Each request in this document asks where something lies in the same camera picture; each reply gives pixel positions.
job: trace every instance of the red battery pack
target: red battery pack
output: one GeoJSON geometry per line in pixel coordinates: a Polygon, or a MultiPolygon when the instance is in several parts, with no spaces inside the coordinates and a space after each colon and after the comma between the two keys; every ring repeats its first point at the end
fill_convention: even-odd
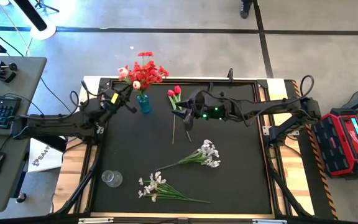
{"type": "Polygon", "coordinates": [[[352,109],[332,109],[312,128],[330,177],[358,175],[358,119],[352,109]]]}

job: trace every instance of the glass vase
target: glass vase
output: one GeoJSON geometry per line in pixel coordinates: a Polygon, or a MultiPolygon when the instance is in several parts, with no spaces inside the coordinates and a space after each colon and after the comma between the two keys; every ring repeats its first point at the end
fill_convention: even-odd
{"type": "Polygon", "coordinates": [[[147,114],[151,111],[149,97],[147,95],[137,96],[137,102],[140,105],[140,109],[143,113],[147,114]]]}

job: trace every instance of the desk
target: desk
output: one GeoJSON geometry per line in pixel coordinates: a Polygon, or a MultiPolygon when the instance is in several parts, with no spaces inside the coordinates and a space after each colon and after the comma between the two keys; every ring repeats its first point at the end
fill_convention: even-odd
{"type": "MultiPolygon", "coordinates": [[[[5,64],[14,62],[18,66],[17,76],[10,83],[0,81],[0,95],[14,93],[32,99],[40,80],[41,74],[47,62],[43,57],[0,57],[5,64]]],[[[21,101],[17,115],[27,114],[30,103],[26,100],[21,101]]],[[[0,147],[7,136],[0,135],[0,147]]],[[[23,166],[24,156],[30,139],[12,140],[5,145],[3,152],[6,153],[5,161],[0,174],[0,212],[5,210],[9,198],[15,191],[17,180],[20,177],[23,166]]]]}

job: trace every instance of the red tulip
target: red tulip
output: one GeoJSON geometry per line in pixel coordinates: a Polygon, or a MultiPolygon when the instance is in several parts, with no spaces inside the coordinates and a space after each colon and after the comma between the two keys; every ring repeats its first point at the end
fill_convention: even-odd
{"type": "Polygon", "coordinates": [[[175,92],[172,90],[168,90],[168,96],[171,96],[171,97],[175,96],[175,92]]]}
{"type": "Polygon", "coordinates": [[[174,90],[175,90],[175,94],[181,93],[181,88],[178,85],[175,85],[174,90]]]}

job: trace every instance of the concrete floor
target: concrete floor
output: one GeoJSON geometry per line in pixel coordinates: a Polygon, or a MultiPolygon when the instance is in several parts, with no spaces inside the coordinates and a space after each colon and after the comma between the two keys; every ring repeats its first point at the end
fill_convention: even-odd
{"type": "MultiPolygon", "coordinates": [[[[48,17],[65,27],[257,29],[253,9],[247,20],[239,17],[240,0],[45,3],[61,10],[48,17]]],[[[358,1],[259,0],[259,5],[265,29],[358,30],[358,1]]],[[[17,26],[29,25],[12,5],[6,9],[17,26]]],[[[11,26],[1,9],[0,26],[11,26]]],[[[25,52],[16,32],[0,35],[25,52]]],[[[22,35],[29,43],[29,33],[22,35]]],[[[274,77],[299,82],[304,75],[313,75],[316,83],[311,96],[319,101],[322,114],[341,106],[358,90],[358,35],[267,35],[266,39],[274,77]]],[[[11,55],[18,55],[6,48],[11,55]]],[[[114,75],[117,67],[133,62],[142,50],[154,51],[155,60],[172,76],[224,77],[232,67],[235,77],[266,77],[258,34],[58,32],[44,41],[33,40],[30,45],[31,56],[48,58],[43,78],[68,105],[69,92],[79,91],[84,75],[114,75]]],[[[43,85],[38,87],[34,103],[44,113],[65,113],[43,85]]],[[[23,191],[29,200],[22,204],[11,201],[0,218],[48,213],[57,177],[56,169],[27,174],[23,191]]],[[[339,218],[358,221],[358,180],[334,179],[329,185],[339,218]]]]}

